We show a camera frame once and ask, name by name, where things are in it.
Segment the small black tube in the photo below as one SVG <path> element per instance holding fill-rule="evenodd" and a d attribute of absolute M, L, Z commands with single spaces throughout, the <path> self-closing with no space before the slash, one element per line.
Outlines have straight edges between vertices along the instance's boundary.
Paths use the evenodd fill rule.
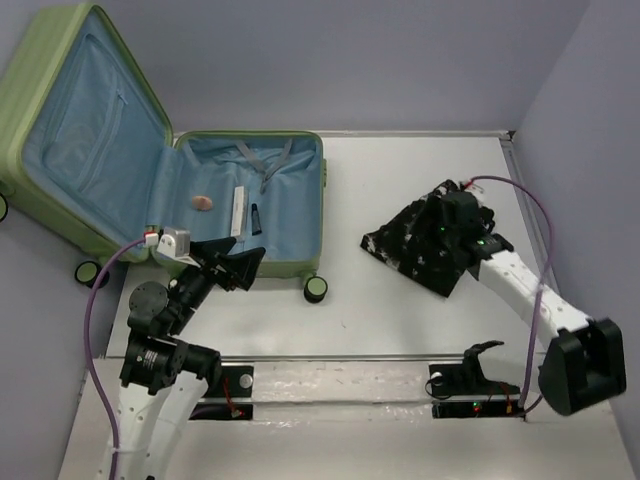
<path fill-rule="evenodd" d="M 262 224 L 260 218 L 260 212 L 258 205 L 253 203 L 251 205 L 251 232 L 253 236 L 260 235 L 262 233 Z"/>

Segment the round pink powder puff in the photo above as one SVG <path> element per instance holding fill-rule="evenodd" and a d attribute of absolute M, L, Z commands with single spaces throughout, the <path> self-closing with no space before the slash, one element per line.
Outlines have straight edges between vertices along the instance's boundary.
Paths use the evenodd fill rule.
<path fill-rule="evenodd" d="M 192 197 L 192 207 L 197 211 L 210 211 L 214 203 L 208 196 L 197 195 Z"/>

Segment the black white patterned garment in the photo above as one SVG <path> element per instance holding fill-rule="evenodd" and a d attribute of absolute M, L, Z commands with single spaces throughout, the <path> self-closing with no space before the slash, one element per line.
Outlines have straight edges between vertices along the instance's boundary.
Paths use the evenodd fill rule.
<path fill-rule="evenodd" d="M 479 274 L 479 265 L 493 254 L 508 250 L 508 243 L 494 232 L 490 210 L 490 232 L 454 250 L 438 250 L 430 237 L 429 198 L 465 191 L 461 183 L 446 180 L 430 193 L 404 207 L 377 230 L 363 235 L 360 247 L 386 266 L 429 291 L 448 297 L 465 272 Z"/>

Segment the green hard-shell suitcase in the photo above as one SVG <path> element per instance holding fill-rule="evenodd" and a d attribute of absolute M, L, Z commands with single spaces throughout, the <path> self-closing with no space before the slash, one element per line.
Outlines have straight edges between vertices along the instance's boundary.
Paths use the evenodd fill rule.
<path fill-rule="evenodd" d="M 231 237 L 234 188 L 245 186 L 246 230 L 235 251 L 264 247 L 260 276 L 308 282 L 322 251 L 326 171 L 322 140 L 308 131 L 176 135 L 121 35 L 92 3 L 40 9 L 1 79 L 2 196 L 98 261 L 122 246 L 128 262 L 152 258 L 130 245 L 149 230 Z M 197 195 L 214 207 L 195 210 Z"/>

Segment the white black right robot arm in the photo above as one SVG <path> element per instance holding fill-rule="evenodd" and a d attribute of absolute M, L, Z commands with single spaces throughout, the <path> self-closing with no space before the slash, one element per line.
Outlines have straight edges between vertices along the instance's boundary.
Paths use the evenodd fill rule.
<path fill-rule="evenodd" d="M 562 416 L 622 395 L 627 390 L 623 336 L 609 318 L 594 319 L 548 288 L 513 245 L 491 232 L 469 191 L 427 200 L 427 231 L 454 265 L 493 291 L 530 327 L 545 349 L 537 376 L 546 403 Z"/>

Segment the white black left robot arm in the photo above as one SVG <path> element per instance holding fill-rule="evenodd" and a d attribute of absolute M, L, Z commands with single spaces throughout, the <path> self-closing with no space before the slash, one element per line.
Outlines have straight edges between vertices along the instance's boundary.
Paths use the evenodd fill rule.
<path fill-rule="evenodd" d="M 214 286 L 249 290 L 266 253 L 232 251 L 233 237 L 191 241 L 188 232 L 149 232 L 132 247 L 158 248 L 184 269 L 169 285 L 148 281 L 129 298 L 130 329 L 119 375 L 118 403 L 101 400 L 111 437 L 99 479 L 163 479 L 197 403 L 223 377 L 219 351 L 178 339 Z"/>

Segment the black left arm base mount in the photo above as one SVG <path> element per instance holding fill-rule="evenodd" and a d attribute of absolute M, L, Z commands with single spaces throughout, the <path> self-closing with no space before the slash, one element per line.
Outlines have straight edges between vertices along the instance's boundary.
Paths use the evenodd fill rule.
<path fill-rule="evenodd" d="M 221 380 L 198 401 L 193 421 L 251 421 L 254 367 L 249 364 L 223 366 Z"/>

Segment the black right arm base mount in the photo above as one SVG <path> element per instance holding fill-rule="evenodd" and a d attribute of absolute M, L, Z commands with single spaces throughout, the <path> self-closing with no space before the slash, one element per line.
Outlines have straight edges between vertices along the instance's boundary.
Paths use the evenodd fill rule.
<path fill-rule="evenodd" d="M 500 340 L 475 343 L 453 363 L 429 365 L 425 393 L 433 400 L 432 417 L 445 419 L 525 418 L 519 405 L 520 387 L 504 379 L 487 377 L 481 355 L 504 345 Z"/>

